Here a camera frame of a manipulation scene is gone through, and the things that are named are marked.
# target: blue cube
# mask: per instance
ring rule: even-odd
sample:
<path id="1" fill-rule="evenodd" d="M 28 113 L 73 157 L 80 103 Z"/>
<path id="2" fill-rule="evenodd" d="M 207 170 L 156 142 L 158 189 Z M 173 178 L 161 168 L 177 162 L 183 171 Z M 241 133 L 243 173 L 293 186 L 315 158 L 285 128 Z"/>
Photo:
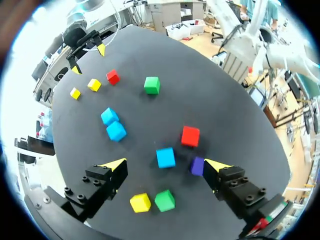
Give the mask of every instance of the blue cube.
<path id="1" fill-rule="evenodd" d="M 111 125 L 114 121 L 119 122 L 119 117 L 114 110 L 108 107 L 102 114 L 101 119 L 104 125 Z"/>
<path id="2" fill-rule="evenodd" d="M 174 150 L 172 147 L 157 150 L 156 158 L 158 160 L 158 166 L 161 169 L 176 166 Z"/>
<path id="3" fill-rule="evenodd" d="M 116 142 L 119 142 L 127 135 L 124 126 L 118 121 L 111 123 L 111 125 L 106 128 L 106 132 L 108 133 L 109 138 Z"/>

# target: cube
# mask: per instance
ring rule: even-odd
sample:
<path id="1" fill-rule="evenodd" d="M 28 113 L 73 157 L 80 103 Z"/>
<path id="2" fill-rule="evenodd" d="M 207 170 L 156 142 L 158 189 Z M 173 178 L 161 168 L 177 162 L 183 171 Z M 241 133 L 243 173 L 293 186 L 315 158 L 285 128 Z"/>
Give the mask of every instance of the cube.
<path id="1" fill-rule="evenodd" d="M 151 207 L 151 202 L 146 193 L 134 195 L 130 199 L 131 207 L 135 213 L 144 213 L 148 212 Z"/>
<path id="2" fill-rule="evenodd" d="M 146 94 L 159 94 L 160 91 L 160 81 L 157 76 L 148 76 L 145 78 L 144 90 Z"/>
<path id="3" fill-rule="evenodd" d="M 176 166 L 174 150 L 172 147 L 157 150 L 156 158 L 158 160 L 158 166 L 161 169 Z"/>
<path id="4" fill-rule="evenodd" d="M 88 88 L 90 88 L 92 91 L 97 92 L 101 86 L 101 82 L 99 82 L 97 79 L 91 79 L 88 83 Z"/>
<path id="5" fill-rule="evenodd" d="M 114 121 L 119 122 L 119 117 L 116 112 L 108 107 L 103 113 L 101 113 L 101 119 L 104 125 L 111 125 Z"/>
<path id="6" fill-rule="evenodd" d="M 176 207 L 176 201 L 169 190 L 158 193 L 155 196 L 154 202 L 160 212 L 166 212 Z"/>
<path id="7" fill-rule="evenodd" d="M 202 176 L 204 174 L 205 159 L 196 156 L 192 161 L 190 172 L 196 176 Z"/>
<path id="8" fill-rule="evenodd" d="M 109 138 L 115 142 L 119 142 L 127 135 L 124 126 L 118 121 L 111 123 L 111 125 L 106 128 L 106 132 L 108 133 Z"/>
<path id="9" fill-rule="evenodd" d="M 116 72 L 115 69 L 113 69 L 112 71 L 108 72 L 106 74 L 106 78 L 108 79 L 109 83 L 111 85 L 113 85 L 113 86 L 116 85 L 117 82 L 120 81 L 120 77 L 119 77 L 119 75 L 118 75 L 118 73 Z"/>
<path id="10" fill-rule="evenodd" d="M 70 96 L 73 97 L 75 100 L 77 100 L 80 95 L 81 95 L 81 92 L 78 89 L 76 89 L 75 87 L 70 92 Z"/>
<path id="11" fill-rule="evenodd" d="M 189 147 L 198 147 L 200 130 L 191 126 L 184 126 L 182 131 L 181 144 Z"/>

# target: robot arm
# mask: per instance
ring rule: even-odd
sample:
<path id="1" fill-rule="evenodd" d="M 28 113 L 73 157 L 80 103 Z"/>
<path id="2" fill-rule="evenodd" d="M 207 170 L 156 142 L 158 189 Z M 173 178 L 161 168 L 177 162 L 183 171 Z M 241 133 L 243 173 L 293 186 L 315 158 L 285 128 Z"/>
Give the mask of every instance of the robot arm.
<path id="1" fill-rule="evenodd" d="M 256 0 L 251 23 L 248 23 L 246 30 L 236 31 L 223 47 L 241 59 L 247 66 L 259 66 L 259 69 L 269 69 L 270 67 L 286 69 L 303 74 L 314 82 L 320 83 L 319 65 L 307 56 L 303 45 L 301 50 L 295 46 L 273 43 L 270 43 L 266 48 L 259 39 L 267 3 L 268 0 Z M 207 0 L 207 5 L 219 22 L 225 37 L 230 35 L 232 30 L 240 24 L 225 0 Z"/>

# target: bolt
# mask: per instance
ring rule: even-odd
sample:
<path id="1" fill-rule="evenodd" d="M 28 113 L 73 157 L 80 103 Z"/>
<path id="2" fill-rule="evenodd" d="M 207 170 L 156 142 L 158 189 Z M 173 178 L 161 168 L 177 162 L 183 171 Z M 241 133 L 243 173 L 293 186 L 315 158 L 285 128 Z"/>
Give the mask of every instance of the bolt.
<path id="1" fill-rule="evenodd" d="M 266 191 L 267 191 L 267 189 L 263 187 L 260 189 L 259 194 L 264 195 L 266 193 Z"/>
<path id="2" fill-rule="evenodd" d="M 48 204 L 48 203 L 50 203 L 50 202 L 51 202 L 51 199 L 50 199 L 50 197 L 48 197 L 48 196 L 45 196 L 45 197 L 43 198 L 43 202 L 44 202 L 45 204 Z"/>
<path id="3" fill-rule="evenodd" d="M 39 203 L 36 203 L 35 205 L 34 205 L 34 207 L 36 208 L 36 209 L 41 209 L 41 205 L 39 204 Z"/>
<path id="4" fill-rule="evenodd" d="M 87 176 L 83 176 L 82 177 L 82 181 L 84 181 L 85 183 L 90 182 L 90 179 Z"/>
<path id="5" fill-rule="evenodd" d="M 73 192 L 71 191 L 71 188 L 70 187 L 65 187 L 64 188 L 64 192 L 65 192 L 65 194 L 67 194 L 67 195 L 72 195 L 73 194 Z"/>
<path id="6" fill-rule="evenodd" d="M 238 185 L 238 181 L 232 181 L 230 182 L 230 187 L 235 187 Z"/>
<path id="7" fill-rule="evenodd" d="M 84 202 L 86 200 L 85 195 L 83 194 L 79 194 L 78 196 L 76 196 L 76 198 L 80 201 L 80 202 Z"/>
<path id="8" fill-rule="evenodd" d="M 247 203 L 250 203 L 253 199 L 254 199 L 254 196 L 251 195 L 251 194 L 249 194 L 248 196 L 246 196 L 245 201 L 246 201 Z"/>
<path id="9" fill-rule="evenodd" d="M 94 184 L 95 186 L 99 186 L 99 185 L 100 185 L 100 181 L 99 181 L 99 180 L 94 180 L 94 181 L 93 181 L 93 184 Z"/>
<path id="10" fill-rule="evenodd" d="M 243 182 L 243 183 L 248 182 L 248 178 L 245 176 L 244 178 L 242 178 L 242 182 Z"/>

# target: small red cube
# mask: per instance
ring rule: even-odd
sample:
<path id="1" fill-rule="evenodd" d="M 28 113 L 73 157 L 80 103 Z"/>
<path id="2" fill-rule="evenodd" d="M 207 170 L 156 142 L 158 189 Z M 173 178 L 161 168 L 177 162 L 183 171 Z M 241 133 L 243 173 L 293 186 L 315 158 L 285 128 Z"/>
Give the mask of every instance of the small red cube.
<path id="1" fill-rule="evenodd" d="M 198 147 L 200 130 L 191 126 L 184 126 L 182 131 L 181 144 L 190 147 Z"/>
<path id="2" fill-rule="evenodd" d="M 108 79 L 109 83 L 111 83 L 113 86 L 116 85 L 116 83 L 120 81 L 120 77 L 115 69 L 108 72 L 106 74 L 106 78 Z"/>

